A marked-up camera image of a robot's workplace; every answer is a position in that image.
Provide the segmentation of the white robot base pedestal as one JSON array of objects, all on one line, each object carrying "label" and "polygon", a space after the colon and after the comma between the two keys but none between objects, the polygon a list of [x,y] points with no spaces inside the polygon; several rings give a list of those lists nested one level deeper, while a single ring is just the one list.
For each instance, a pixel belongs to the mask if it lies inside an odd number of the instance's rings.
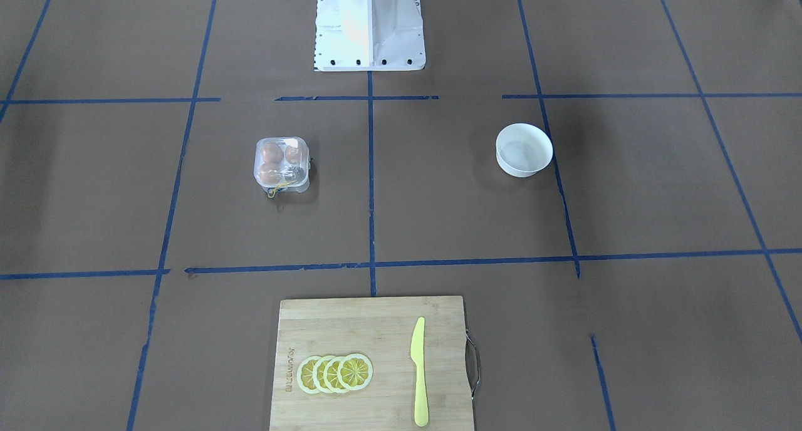
[{"label": "white robot base pedestal", "polygon": [[316,5],[315,71],[425,68],[421,0],[316,0]]}]

